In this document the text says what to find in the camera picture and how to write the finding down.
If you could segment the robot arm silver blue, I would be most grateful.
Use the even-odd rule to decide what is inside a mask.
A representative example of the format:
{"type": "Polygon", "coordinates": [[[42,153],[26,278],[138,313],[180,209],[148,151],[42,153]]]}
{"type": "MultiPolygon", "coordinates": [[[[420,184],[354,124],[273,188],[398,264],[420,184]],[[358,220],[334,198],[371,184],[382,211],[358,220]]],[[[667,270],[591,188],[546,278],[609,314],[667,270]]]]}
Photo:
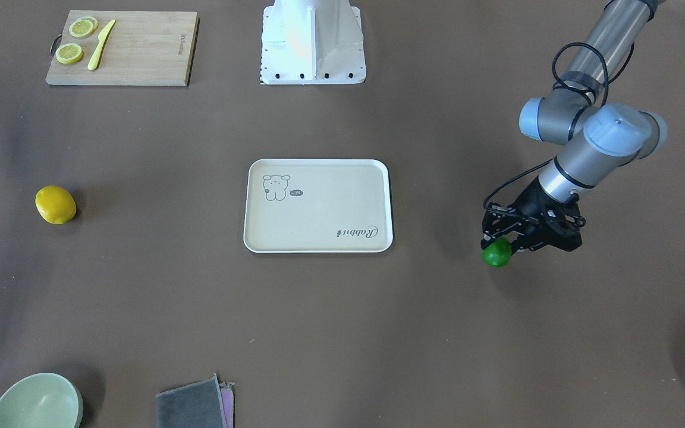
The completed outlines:
{"type": "Polygon", "coordinates": [[[630,62],[635,41],[652,21],[658,1],[607,2],[600,19],[547,97],[525,103],[521,133],[560,144],[551,160],[533,168],[536,178],[510,205],[483,202],[481,248],[506,254],[552,246],[573,251],[582,245],[585,218],[579,201],[615,169],[646,158],[668,139],[656,113],[609,103],[611,83],[630,62]]]}

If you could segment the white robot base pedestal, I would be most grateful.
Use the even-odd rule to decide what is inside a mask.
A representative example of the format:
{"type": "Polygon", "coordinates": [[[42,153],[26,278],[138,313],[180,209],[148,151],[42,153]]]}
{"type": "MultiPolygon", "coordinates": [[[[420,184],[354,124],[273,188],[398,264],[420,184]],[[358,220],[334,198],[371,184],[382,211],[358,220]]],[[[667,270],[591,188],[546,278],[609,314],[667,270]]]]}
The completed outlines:
{"type": "Polygon", "coordinates": [[[275,1],[263,9],[261,41],[261,84],[361,84],[367,78],[361,11],[348,1],[275,1]]]}

